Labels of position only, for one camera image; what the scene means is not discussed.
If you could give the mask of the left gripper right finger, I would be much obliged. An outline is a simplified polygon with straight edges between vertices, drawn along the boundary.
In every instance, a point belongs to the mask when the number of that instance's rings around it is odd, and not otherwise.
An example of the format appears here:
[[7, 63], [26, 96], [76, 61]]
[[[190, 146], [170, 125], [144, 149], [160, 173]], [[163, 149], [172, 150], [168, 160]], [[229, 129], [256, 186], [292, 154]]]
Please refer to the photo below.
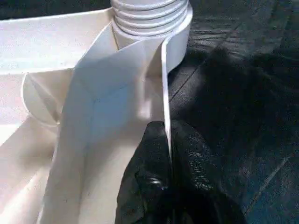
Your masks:
[[179, 220], [185, 224], [244, 224], [240, 206], [221, 191], [218, 158], [200, 133], [174, 120], [171, 141]]

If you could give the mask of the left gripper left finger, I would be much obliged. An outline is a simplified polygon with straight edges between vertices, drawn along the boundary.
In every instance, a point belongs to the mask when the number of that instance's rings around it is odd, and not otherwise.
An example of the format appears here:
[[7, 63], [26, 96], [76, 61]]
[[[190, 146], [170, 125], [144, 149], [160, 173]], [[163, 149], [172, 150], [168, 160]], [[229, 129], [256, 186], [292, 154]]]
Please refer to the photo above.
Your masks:
[[172, 212], [171, 164], [162, 121], [147, 124], [117, 196], [115, 223], [167, 224]]

